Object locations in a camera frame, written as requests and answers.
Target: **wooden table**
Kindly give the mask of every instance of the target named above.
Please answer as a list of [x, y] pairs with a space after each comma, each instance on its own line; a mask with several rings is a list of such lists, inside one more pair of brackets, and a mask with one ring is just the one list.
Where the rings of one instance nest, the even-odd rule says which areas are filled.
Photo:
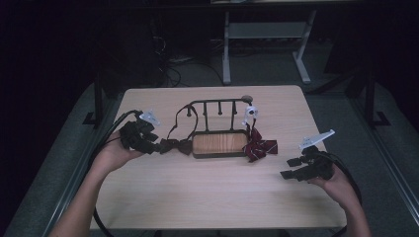
[[[130, 110], [153, 109], [166, 138], [175, 114], [194, 100], [253, 97], [259, 110], [256, 127], [263, 139], [277, 139], [278, 155], [254, 163], [246, 157], [195, 159], [173, 149], [128, 162], [106, 179], [97, 203], [108, 228], [233, 229], [311, 228], [346, 224], [340, 206], [322, 189], [284, 180], [287, 160], [300, 155], [305, 136], [319, 131], [297, 86], [135, 89], [125, 93], [117, 118]], [[237, 104], [235, 128], [241, 128], [246, 104]], [[208, 107], [210, 129], [229, 128], [228, 116]], [[202, 109], [197, 107], [199, 115]], [[179, 115], [171, 138], [188, 136], [194, 117]], [[203, 130], [204, 120], [198, 130]], [[322, 143], [317, 145], [324, 150]], [[98, 228], [92, 221], [91, 228]]]

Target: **black device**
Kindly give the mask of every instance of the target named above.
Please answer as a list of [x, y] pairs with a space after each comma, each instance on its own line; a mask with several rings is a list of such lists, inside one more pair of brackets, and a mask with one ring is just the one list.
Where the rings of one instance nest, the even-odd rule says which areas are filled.
[[[301, 151], [302, 156], [293, 158], [287, 161], [290, 167], [300, 166], [307, 164], [306, 166], [297, 170], [288, 170], [281, 172], [281, 175], [285, 180], [297, 179], [298, 181], [306, 181], [316, 177], [321, 177], [324, 180], [330, 180], [333, 175], [333, 164], [335, 164], [348, 178], [349, 183], [355, 191], [355, 194], [360, 201], [363, 203], [361, 191], [358, 185], [355, 183], [354, 178], [349, 173], [345, 165], [340, 161], [339, 157], [325, 151], [319, 151], [314, 145], [308, 146]], [[341, 236], [346, 232], [347, 227], [343, 227], [338, 232], [334, 233], [332, 237]]]
[[306, 166], [297, 170], [288, 170], [281, 172], [285, 180], [297, 179], [298, 181], [306, 181], [316, 177], [321, 177], [324, 180], [330, 180], [333, 176], [332, 165], [335, 160], [331, 154], [325, 151], [319, 151], [316, 146], [309, 146], [304, 148], [301, 152], [302, 156], [293, 158], [287, 161], [290, 167]]
[[[135, 121], [128, 121], [121, 129], [119, 137], [121, 139], [121, 143], [125, 149], [134, 149], [142, 153], [151, 154], [153, 152], [160, 152], [162, 146], [160, 144], [154, 144], [158, 136], [151, 131], [154, 130], [153, 124], [141, 118], [143, 114], [142, 111], [129, 111], [127, 113], [122, 114], [111, 126], [111, 128], [107, 131], [107, 133], [102, 137], [102, 140], [98, 143], [96, 149], [93, 151], [89, 163], [88, 168], [85, 173], [90, 170], [90, 167], [95, 160], [95, 157], [99, 154], [102, 150], [103, 146], [109, 142], [108, 139], [111, 134], [115, 131], [115, 129], [123, 122], [129, 115], [134, 114], [136, 120]], [[99, 228], [106, 236], [113, 237], [111, 232], [106, 228], [104, 223], [102, 222], [101, 218], [99, 217], [99, 213], [97, 208], [93, 212], [93, 217], [95, 218], [96, 223], [98, 224]]]
[[154, 144], [158, 136], [151, 131], [153, 124], [140, 118], [142, 111], [135, 113], [136, 121], [128, 121], [121, 129], [121, 143], [125, 149], [134, 149], [143, 153], [151, 154], [160, 152], [162, 146]]

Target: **black metal frame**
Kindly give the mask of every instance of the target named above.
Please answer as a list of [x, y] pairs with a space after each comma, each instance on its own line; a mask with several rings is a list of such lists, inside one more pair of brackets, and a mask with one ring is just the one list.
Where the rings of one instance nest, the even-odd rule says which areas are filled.
[[[250, 96], [243, 96], [241, 99], [220, 99], [220, 100], [198, 100], [192, 101], [189, 105], [192, 106], [194, 104], [203, 104], [204, 112], [203, 116], [206, 121], [206, 129], [204, 131], [194, 131], [192, 135], [192, 139], [196, 135], [203, 135], [203, 134], [231, 134], [231, 133], [243, 133], [246, 134], [246, 130], [244, 129], [234, 129], [234, 116], [237, 115], [237, 107], [236, 102], [244, 102], [247, 103], [249, 106], [252, 106], [253, 99]], [[208, 119], [208, 111], [207, 111], [207, 104], [208, 103], [218, 103], [218, 115], [222, 115], [222, 107], [221, 103], [223, 102], [230, 102], [232, 103], [231, 106], [231, 125], [229, 130], [209, 130], [209, 119]], [[188, 109], [187, 116], [191, 116], [191, 109]], [[230, 153], [208, 153], [208, 154], [196, 154], [194, 151], [192, 152], [195, 158], [220, 158], [220, 157], [239, 157], [245, 156], [244, 152], [230, 152]]]

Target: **black bracket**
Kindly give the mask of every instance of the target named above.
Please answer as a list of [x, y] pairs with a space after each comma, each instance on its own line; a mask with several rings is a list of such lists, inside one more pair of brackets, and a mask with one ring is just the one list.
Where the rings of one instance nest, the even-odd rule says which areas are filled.
[[102, 101], [102, 87], [99, 80], [99, 73], [94, 82], [95, 90], [95, 112], [90, 112], [83, 120], [83, 124], [94, 124], [94, 128], [98, 128], [103, 120], [103, 101]]

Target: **metal stand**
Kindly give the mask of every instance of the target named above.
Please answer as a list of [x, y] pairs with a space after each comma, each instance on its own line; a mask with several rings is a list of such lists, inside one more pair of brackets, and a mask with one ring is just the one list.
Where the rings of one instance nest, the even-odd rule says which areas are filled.
[[310, 78], [302, 63], [302, 55], [311, 33], [316, 11], [311, 11], [306, 22], [285, 23], [230, 23], [229, 12], [225, 13], [224, 23], [224, 54], [222, 56], [222, 83], [231, 84], [230, 61], [228, 58], [229, 39], [279, 39], [301, 38], [298, 51], [293, 52], [293, 59], [304, 84], [310, 83]]

